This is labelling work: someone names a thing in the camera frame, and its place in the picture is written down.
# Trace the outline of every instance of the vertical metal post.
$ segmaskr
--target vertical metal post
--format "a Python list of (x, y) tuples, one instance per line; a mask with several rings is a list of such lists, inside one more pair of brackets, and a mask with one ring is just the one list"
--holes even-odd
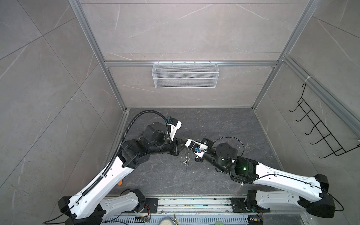
[(290, 38), (289, 38), (288, 42), (286, 43), (283, 51), (281, 52), (281, 54), (279, 56), (278, 65), (270, 72), (270, 74), (269, 74), (267, 80), (265, 81), (263, 87), (261, 88), (257, 98), (255, 99), (254, 104), (252, 105), (252, 109), (256, 110), (257, 107), (259, 106), (261, 100), (263, 99), (263, 97), (265, 96), (265, 94), (266, 94), (267, 90), (269, 89), (271, 83), (273, 82), (276, 74), (279, 72), (281, 66), (284, 63), (284, 61), (283, 61), (284, 55), (289, 54), (289, 52), (291, 51), (291, 49), (295, 45), (297, 39), (299, 38), (300, 34), (302, 33), (305, 26), (309, 22), (311, 16), (315, 12), (315, 9), (319, 5), (320, 1), (321, 0), (309, 0), (309, 2), (307, 3), (307, 5), (305, 7), (305, 10), (302, 13), (299, 21), (297, 22), (294, 31), (290, 35)]
[(70, 5), (71, 5), (75, 15), (76, 15), (76, 18), (79, 20), (80, 26), (81, 26), (82, 30), (84, 31), (84, 34), (95, 54), (95, 57), (99, 61), (99, 65), (101, 66), (101, 69), (103, 70), (105, 77), (108, 80), (112, 91), (114, 92), (117, 102), (119, 103), (122, 111), (125, 112), (126, 107), (125, 107), (124, 101), (121, 98), (120, 92), (116, 86), (114, 78), (110, 74), (108, 68), (105, 66), (104, 57), (100, 51), (100, 48), (95, 40), (93, 33), (91, 32), (89, 23), (86, 20), (84, 11), (82, 10), (79, 1), (78, 0), (69, 0), (69, 2), (70, 2)]

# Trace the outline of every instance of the robotic arm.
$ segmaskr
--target robotic arm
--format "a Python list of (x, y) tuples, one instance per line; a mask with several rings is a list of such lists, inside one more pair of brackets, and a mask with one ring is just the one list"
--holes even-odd
[[(122, 140), (141, 113), (132, 120)], [(229, 173), (230, 178), (241, 185), (254, 183), (284, 190), (280, 192), (249, 190), (244, 204), (251, 211), (297, 207), (305, 208), (315, 216), (333, 217), (335, 206), (332, 196), (327, 194), (329, 185), (326, 176), (318, 174), (314, 177), (302, 177), (270, 168), (255, 160), (238, 157), (237, 149), (228, 143), (213, 147), (214, 142), (206, 138), (201, 142), (192, 139), (184, 142), (175, 138), (181, 122), (170, 118), (166, 123), (166, 125), (152, 123), (146, 127), (139, 139), (122, 143), (119, 146), (120, 151), (113, 156), (113, 162), (110, 161), (86, 187), (74, 196), (62, 197), (58, 201), (60, 211), (69, 216), (66, 225), (99, 225), (104, 219), (117, 213), (140, 212), (144, 208), (146, 198), (138, 189), (112, 199), (104, 199), (104, 197), (119, 181), (141, 163), (148, 161), (150, 154), (168, 153), (177, 156), (186, 147), (196, 154), (195, 161), (208, 161), (215, 166), (216, 171)]]

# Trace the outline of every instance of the metal beam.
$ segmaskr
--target metal beam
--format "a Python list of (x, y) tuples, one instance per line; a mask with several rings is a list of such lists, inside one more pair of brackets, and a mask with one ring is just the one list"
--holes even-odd
[(217, 63), (218, 66), (272, 66), (276, 67), (277, 61), (274, 60), (215, 60), (215, 61), (154, 61), (154, 60), (134, 60), (134, 61), (105, 61), (107, 67), (123, 66), (153, 66), (154, 63)]
[(321, 0), (310, 0), (306, 7), (304, 12), (302, 13), (299, 21), (296, 24), (296, 27), (294, 29), (294, 31), (292, 32), (292, 34), (290, 35), (290, 38), (288, 40), (288, 42), (286, 43), (283, 51), (280, 54), (280, 57), (278, 59), (278, 66), (272, 70), (269, 74), (269, 77), (267, 78), (267, 80), (265, 81), (262, 89), (260, 90), (259, 95), (257, 96), (257, 98), (255, 99), (254, 104), (252, 105), (252, 109), (256, 110), (257, 107), (259, 106), (261, 100), (263, 99), (263, 97), (265, 96), (267, 90), (269, 89), (271, 83), (273, 82), (276, 74), (279, 72), (280, 67), (283, 64), (283, 56), (285, 54), (289, 54), (289, 52), (291, 51), (291, 49), (293, 48), (293, 46), (295, 45), (297, 39), (299, 38), (300, 34), (302, 33), (302, 31), (304, 30), (304, 28), (306, 27), (307, 23), (309, 22), (311, 16), (313, 15), (313, 13), (315, 12), (316, 7), (318, 6), (318, 4), (320, 3)]
[(352, 113), (342, 102), (337, 99), (327, 88), (325, 88), (315, 77), (312, 77), (289, 55), (284, 56), (284, 62), (303, 81), (309, 76), (306, 84), (317, 94), (329, 108), (358, 136), (360, 137), (360, 118)]
[(112, 91), (114, 92), (114, 95), (116, 97), (117, 102), (119, 103), (122, 111), (124, 112), (126, 110), (126, 107), (124, 105), (124, 101), (122, 100), (121, 96), (120, 96), (120, 92), (116, 86), (116, 83), (114, 81), (114, 78), (111, 76), (109, 70), (107, 69), (107, 67), (105, 66), (104, 62), (104, 58), (103, 55), (101, 54), (100, 48), (98, 46), (98, 44), (96, 43), (95, 37), (93, 35), (93, 33), (91, 32), (89, 23), (86, 20), (86, 17), (84, 15), (84, 12), (81, 8), (81, 5), (79, 3), (78, 0), (69, 0), (70, 5), (76, 15), (76, 18), (79, 20), (80, 26), (82, 28), (82, 30), (84, 31), (84, 34), (95, 54), (96, 59), (99, 61), (99, 65), (101, 67), (101, 69), (103, 70), (106, 79), (109, 82), (109, 85), (112, 89)]

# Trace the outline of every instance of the wire basket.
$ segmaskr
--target wire basket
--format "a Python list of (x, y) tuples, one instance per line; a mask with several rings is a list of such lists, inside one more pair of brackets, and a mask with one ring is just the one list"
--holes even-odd
[(152, 75), (156, 88), (216, 87), (216, 63), (154, 63)]

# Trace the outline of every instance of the black corrugated hose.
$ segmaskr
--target black corrugated hose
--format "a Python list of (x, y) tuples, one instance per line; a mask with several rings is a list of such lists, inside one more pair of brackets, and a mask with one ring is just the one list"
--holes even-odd
[[(104, 172), (103, 172), (103, 176), (105, 176), (105, 175), (107, 174), (107, 172), (110, 170), (111, 166), (113, 165), (116, 157), (119, 155), (121, 146), (122, 146), (122, 144), (123, 144), (123, 142), (124, 142), (124, 139), (125, 139), (128, 131), (130, 130), (132, 124), (135, 122), (135, 120), (137, 120), (137, 118), (139, 118), (141, 115), (143, 115), (143, 114), (145, 114), (145, 113), (155, 113), (155, 114), (161, 116), (161, 118), (163, 118), (163, 119), (165, 120), (165, 123), (166, 123), (166, 124), (170, 124), (170, 121), (172, 121), (171, 117), (170, 117), (169, 120), (167, 120), (166, 117), (165, 117), (163, 114), (161, 114), (161, 113), (159, 113), (158, 111), (155, 111), (155, 110), (144, 110), (144, 111), (140, 112), (139, 114), (137, 114), (137, 115), (131, 120), (131, 122), (130, 122), (129, 125), (127, 126), (124, 134), (122, 135), (122, 138), (121, 138), (121, 140), (120, 140), (120, 142), (119, 142), (119, 144), (118, 144), (118, 146), (117, 146), (117, 148), (116, 148), (113, 156), (111, 157), (110, 162), (108, 163), (108, 165), (106, 166), (106, 168), (105, 168), (105, 170), (104, 170)], [(170, 126), (167, 126), (167, 128), (168, 128), (168, 135), (167, 135), (167, 136), (170, 137), (170, 134), (171, 134)], [(89, 191), (91, 191), (91, 189), (93, 189), (93, 188), (101, 181), (101, 179), (103, 178), (103, 176), (98, 177), (81, 195), (82, 195), (82, 196), (85, 196), (87, 193), (89, 193)]]

